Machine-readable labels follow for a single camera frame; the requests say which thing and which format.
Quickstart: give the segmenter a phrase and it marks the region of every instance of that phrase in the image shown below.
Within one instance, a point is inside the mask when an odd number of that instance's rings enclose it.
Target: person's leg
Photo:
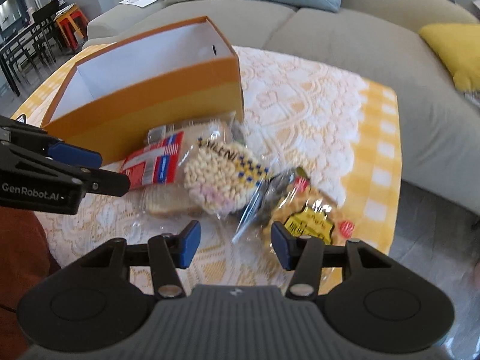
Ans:
[[[35,214],[0,207],[0,359],[16,359],[28,348],[15,313],[8,310],[57,269]]]

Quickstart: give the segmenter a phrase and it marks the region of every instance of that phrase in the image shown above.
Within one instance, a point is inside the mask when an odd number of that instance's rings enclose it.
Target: beige couch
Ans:
[[[465,9],[447,0],[343,0],[336,14],[256,0],[119,5],[90,22],[86,45],[205,15],[233,45],[325,62],[392,87],[403,179],[480,214],[479,110],[417,35],[429,23],[477,23]]]

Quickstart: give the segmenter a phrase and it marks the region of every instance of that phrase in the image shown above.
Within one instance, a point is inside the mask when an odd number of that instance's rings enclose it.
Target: orange stool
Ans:
[[[55,21],[57,22],[57,25],[60,28],[60,31],[67,44],[69,44],[73,50],[78,47],[78,42],[74,36],[75,33],[84,39],[87,38],[86,29],[89,22],[78,5],[72,4],[67,11],[63,12],[61,15],[58,15],[55,18]]]

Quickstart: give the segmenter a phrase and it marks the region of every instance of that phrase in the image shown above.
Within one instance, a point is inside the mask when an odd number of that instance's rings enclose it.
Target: cardboard box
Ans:
[[[144,146],[157,126],[236,111],[243,120],[238,57],[208,17],[145,32],[75,64],[42,121],[103,164]]]

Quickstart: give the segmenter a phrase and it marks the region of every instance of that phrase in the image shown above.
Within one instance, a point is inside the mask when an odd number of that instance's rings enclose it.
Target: floor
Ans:
[[[19,76],[22,80],[21,83],[16,81],[18,89],[20,90],[20,97],[17,97],[15,93],[12,92],[10,88],[0,96],[0,115],[11,117],[14,112],[23,104],[23,102],[28,99],[28,97],[43,83],[54,71],[56,71],[60,66],[67,62],[72,56],[70,50],[62,52],[57,47],[53,48],[53,54],[56,63],[44,67],[38,60],[35,61],[35,64],[38,67],[39,73],[36,73],[35,70],[30,69],[26,73],[26,78],[24,80],[22,76]]]
[[[27,74],[29,84],[0,97],[0,115],[11,117],[28,96],[71,55],[54,49],[57,63]],[[420,188],[402,183],[395,238],[390,256],[431,281],[452,299],[455,324],[445,347],[455,360],[480,355],[480,291],[474,288],[473,269],[480,259],[480,230],[470,226],[475,216]]]

